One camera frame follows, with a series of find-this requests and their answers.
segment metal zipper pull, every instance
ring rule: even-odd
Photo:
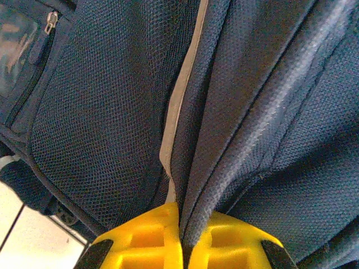
[[[56,27],[56,23],[58,22],[58,13],[56,11],[50,12],[49,15],[47,15],[46,21],[45,33],[50,35],[51,30]]]

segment zippered pocket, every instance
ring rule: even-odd
[[[24,123],[17,122],[17,119],[25,117],[27,118],[26,122],[30,123],[28,120],[31,115],[22,114],[24,107],[27,106],[25,109],[27,113],[33,113],[32,110],[29,110],[29,106],[36,106],[38,102],[36,98],[40,98],[40,92],[44,90],[37,89],[39,82],[43,81],[44,74],[46,74],[45,77],[48,80],[49,74],[52,73],[57,65],[53,62],[57,61],[55,59],[56,55],[59,54],[59,50],[65,42],[64,40],[68,38],[71,22],[67,16],[72,18],[72,13],[62,16],[59,10],[38,1],[9,0],[4,2],[4,0],[0,0],[0,13],[6,9],[9,10],[8,13],[12,14],[13,18],[10,18],[10,21],[14,22],[14,24],[16,24],[17,17],[21,18],[22,24],[19,25],[19,28],[27,29],[32,24],[36,25],[35,34],[31,36],[31,40],[27,43],[27,50],[22,53],[21,59],[18,61],[20,68],[13,69],[18,71],[16,73],[17,77],[14,80],[9,80],[12,82],[11,84],[6,84],[8,87],[5,89],[5,94],[3,94],[4,89],[1,89],[2,81],[0,81],[0,127],[12,129],[15,126],[19,133],[24,133],[26,132],[26,127],[20,126],[24,125]],[[0,29],[4,17],[0,16]],[[11,39],[11,37],[7,36],[3,40],[7,41],[7,39]],[[21,36],[18,36],[17,39],[11,39],[11,41],[16,45],[20,43],[20,39]],[[0,71],[1,68],[4,69],[4,61],[2,60],[4,59],[0,54]]]
[[[8,128],[10,128],[13,124],[17,114],[19,113],[20,109],[25,104],[31,93],[34,91],[36,85],[39,82],[39,79],[44,72],[53,45],[56,24],[60,16],[61,14],[59,14],[57,11],[52,11],[48,13],[47,24],[45,28],[39,33],[38,39],[35,42],[32,50],[30,51],[27,60],[30,64],[35,65],[36,68],[26,88],[22,92],[21,96],[17,99],[15,105],[12,107],[7,116],[5,126]]]

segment front pocket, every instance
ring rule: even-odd
[[[0,85],[0,123],[10,128],[45,70],[61,14],[37,1],[9,1],[0,4],[0,11],[9,14],[8,20],[14,24],[8,26],[6,16],[2,16],[1,29],[19,32],[17,38],[8,35],[0,40],[0,48],[9,42],[14,47],[4,49],[7,53],[3,56],[0,54],[0,70],[4,74]],[[6,68],[11,70],[7,76]]]
[[[58,12],[54,11],[48,14],[47,25],[45,29],[40,32],[39,37],[29,54],[28,61],[30,64],[35,65],[36,68],[28,85],[22,92],[21,96],[17,99],[16,103],[14,104],[14,106],[12,107],[12,109],[10,110],[7,116],[7,119],[5,121],[5,126],[8,128],[10,128],[11,125],[13,124],[17,114],[19,113],[20,109],[29,98],[30,94],[34,91],[36,85],[39,82],[39,79],[41,78],[44,72],[47,60],[51,52],[52,44],[54,41],[55,28],[58,19],[59,19]]]

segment tile floor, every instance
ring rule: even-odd
[[[16,194],[0,183],[0,244],[21,206]],[[58,218],[25,207],[0,251],[0,268],[72,269],[86,240],[61,225]]]

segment backpack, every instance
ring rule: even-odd
[[[299,268],[359,259],[357,1],[45,2],[0,139],[95,235],[176,200],[187,258],[216,210]]]

